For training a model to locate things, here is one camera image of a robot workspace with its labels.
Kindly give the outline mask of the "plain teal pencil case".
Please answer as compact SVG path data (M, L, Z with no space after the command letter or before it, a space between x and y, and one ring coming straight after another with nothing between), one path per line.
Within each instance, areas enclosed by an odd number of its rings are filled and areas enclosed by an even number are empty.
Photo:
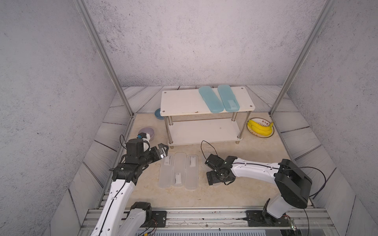
M211 113L221 113L224 111L223 103L210 86L200 87L198 91Z

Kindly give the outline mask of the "teal pencil case with label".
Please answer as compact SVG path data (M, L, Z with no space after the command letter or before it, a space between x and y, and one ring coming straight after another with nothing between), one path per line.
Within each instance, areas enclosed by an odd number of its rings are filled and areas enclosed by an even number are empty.
M229 85L218 86L218 93L227 112L238 112L240 105Z

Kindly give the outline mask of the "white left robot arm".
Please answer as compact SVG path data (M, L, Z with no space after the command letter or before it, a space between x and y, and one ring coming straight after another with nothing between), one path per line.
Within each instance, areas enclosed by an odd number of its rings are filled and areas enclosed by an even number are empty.
M124 223L121 222L126 204L134 191L137 181L151 163L167 157L169 147L162 143L157 147L144 149L147 141L131 143L120 163L112 169L112 183L109 197L94 227L92 236L134 236L141 227L154 224L152 208L148 202L132 205Z

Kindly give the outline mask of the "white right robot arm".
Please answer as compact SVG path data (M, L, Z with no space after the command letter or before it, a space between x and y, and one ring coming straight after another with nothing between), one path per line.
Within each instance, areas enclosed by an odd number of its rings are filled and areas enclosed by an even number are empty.
M236 156L222 159L210 154L205 165L211 169L207 172L209 185L229 185L237 177L275 184L279 193L273 199L267 200L263 210L271 218L279 219L292 208L307 208L312 180L289 159L283 159L279 163L261 163Z

